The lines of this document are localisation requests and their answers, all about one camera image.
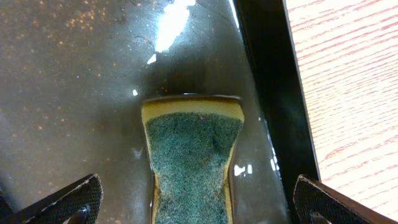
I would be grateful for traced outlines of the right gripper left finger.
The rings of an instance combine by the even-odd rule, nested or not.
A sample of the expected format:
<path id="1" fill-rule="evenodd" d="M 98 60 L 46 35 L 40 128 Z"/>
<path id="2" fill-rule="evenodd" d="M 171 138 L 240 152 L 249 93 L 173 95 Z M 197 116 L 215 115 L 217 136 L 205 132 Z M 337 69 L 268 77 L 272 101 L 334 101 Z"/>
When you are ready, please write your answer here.
<path id="1" fill-rule="evenodd" d="M 1 199 L 1 223 L 96 223 L 103 201 L 98 174 L 89 174 L 13 213 Z"/>

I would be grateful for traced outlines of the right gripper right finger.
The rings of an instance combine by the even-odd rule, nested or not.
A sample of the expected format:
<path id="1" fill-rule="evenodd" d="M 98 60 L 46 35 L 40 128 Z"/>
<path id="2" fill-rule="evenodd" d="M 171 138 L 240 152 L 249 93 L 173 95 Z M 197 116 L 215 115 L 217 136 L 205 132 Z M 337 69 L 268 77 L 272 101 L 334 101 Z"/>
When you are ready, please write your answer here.
<path id="1" fill-rule="evenodd" d="M 306 175 L 298 176 L 293 201 L 301 223 L 395 224 L 394 220 Z"/>

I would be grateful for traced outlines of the green and yellow sponge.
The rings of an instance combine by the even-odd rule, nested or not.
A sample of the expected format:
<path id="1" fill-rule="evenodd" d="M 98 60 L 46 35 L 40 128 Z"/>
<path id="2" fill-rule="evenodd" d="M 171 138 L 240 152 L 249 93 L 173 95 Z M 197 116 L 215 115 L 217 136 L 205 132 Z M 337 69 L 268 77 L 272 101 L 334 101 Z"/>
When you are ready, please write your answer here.
<path id="1" fill-rule="evenodd" d="M 154 173 L 152 223 L 232 223 L 229 167 L 243 128 L 241 99 L 180 95 L 141 109 Z"/>

